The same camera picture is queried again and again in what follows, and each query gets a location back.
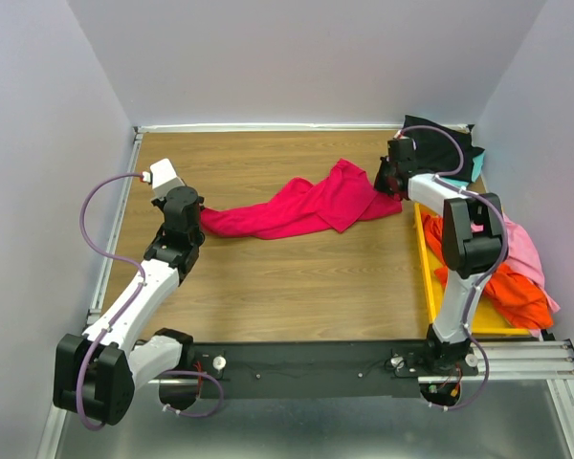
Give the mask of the magenta t shirt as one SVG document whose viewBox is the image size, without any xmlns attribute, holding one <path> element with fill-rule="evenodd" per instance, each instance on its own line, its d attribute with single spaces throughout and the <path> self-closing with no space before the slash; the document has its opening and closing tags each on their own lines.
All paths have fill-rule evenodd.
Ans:
<svg viewBox="0 0 574 459">
<path fill-rule="evenodd" d="M 333 230 L 402 212 L 402 204 L 374 189 L 366 172 L 341 159 L 313 184 L 296 177 L 270 201 L 243 208 L 201 212 L 203 228 L 224 238 L 275 240 Z"/>
</svg>

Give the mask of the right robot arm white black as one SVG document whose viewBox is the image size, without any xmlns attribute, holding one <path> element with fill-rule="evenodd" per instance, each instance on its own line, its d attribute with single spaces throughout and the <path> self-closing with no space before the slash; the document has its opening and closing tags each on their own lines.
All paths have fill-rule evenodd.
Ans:
<svg viewBox="0 0 574 459">
<path fill-rule="evenodd" d="M 442 217 L 442 259 L 448 279 L 441 309 L 422 349 L 410 361 L 434 375 L 464 363 L 473 342 L 472 324 L 487 282 L 508 254 L 499 198 L 447 182 L 419 170 L 415 141 L 402 134 L 387 143 L 374 187 L 391 198 L 410 200 Z"/>
</svg>

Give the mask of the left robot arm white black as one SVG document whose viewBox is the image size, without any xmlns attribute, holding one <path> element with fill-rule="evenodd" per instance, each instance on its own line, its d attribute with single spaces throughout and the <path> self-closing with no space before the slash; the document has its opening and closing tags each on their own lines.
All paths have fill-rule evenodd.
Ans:
<svg viewBox="0 0 574 459">
<path fill-rule="evenodd" d="M 82 335 L 65 335 L 55 350 L 53 403 L 71 411 L 90 430 L 117 424 L 138 389 L 165 372 L 184 377 L 193 364 L 191 336 L 163 330 L 135 342 L 159 306 L 190 273 L 205 236 L 202 199 L 176 186 L 155 199 L 164 216 L 137 274 L 109 310 Z"/>
</svg>

